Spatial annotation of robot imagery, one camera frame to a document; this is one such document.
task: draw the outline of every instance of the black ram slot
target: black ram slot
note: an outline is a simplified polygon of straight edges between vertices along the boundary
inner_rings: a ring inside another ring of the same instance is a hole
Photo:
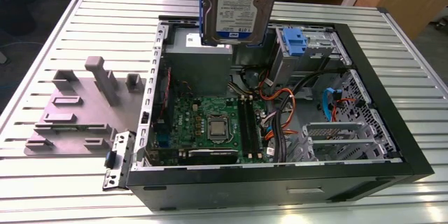
[[[256,118],[255,118],[255,111],[253,111],[253,105],[252,100],[245,101],[245,116],[247,116],[247,131],[249,136],[249,142],[251,142],[251,153],[252,157],[257,156],[257,153],[260,152],[260,146],[259,146],[259,135],[257,135],[257,125],[256,125]]]
[[[251,153],[251,145],[249,145],[249,139],[247,134],[247,121],[245,121],[245,105],[244,101],[237,101],[237,107],[239,107],[239,121],[240,121],[240,134],[241,134],[241,145],[243,145],[243,154],[247,156]]]

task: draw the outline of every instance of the metal table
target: metal table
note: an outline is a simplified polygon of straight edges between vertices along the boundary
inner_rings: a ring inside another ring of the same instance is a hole
[[[388,14],[375,8],[277,3],[272,20],[347,23],[375,67],[435,175],[356,202],[151,212],[129,191],[101,192],[103,157],[23,154],[57,69],[84,70],[103,56],[116,77],[145,75],[159,15],[197,16],[197,0],[72,0],[0,117],[0,221],[101,218],[168,223],[448,222],[447,86]]]

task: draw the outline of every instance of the floor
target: floor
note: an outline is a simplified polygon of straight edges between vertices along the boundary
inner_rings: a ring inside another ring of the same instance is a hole
[[[0,112],[11,99],[27,70],[39,54],[41,45],[55,27],[71,0],[37,0],[29,5],[37,27],[25,36],[11,36],[0,29],[0,51],[11,59],[9,64],[0,65]],[[36,42],[37,44],[12,44],[15,42]],[[448,83],[448,33],[428,25],[415,40],[415,45],[433,66],[441,79]]]

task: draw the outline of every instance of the red wire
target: red wire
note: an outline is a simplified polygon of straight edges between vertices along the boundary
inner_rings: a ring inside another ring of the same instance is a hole
[[[167,103],[168,91],[169,91],[169,82],[171,82],[171,68],[168,68],[168,84],[167,84],[167,88],[165,88],[165,95],[163,97],[163,104],[161,104],[161,110],[160,110],[159,118],[161,117],[163,110],[165,109],[165,103]]]
[[[348,102],[348,101],[351,101],[351,102],[355,102],[356,101],[356,99],[353,99],[353,98],[343,98],[341,100],[336,100],[335,101],[335,106],[333,106],[333,109],[332,109],[332,111],[331,111],[331,121],[332,122],[336,122],[336,103],[339,103],[339,102]]]

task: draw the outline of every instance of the wd blue label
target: wd blue label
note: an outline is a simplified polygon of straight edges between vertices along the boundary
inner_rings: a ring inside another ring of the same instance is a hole
[[[273,0],[200,0],[205,45],[263,43]]]

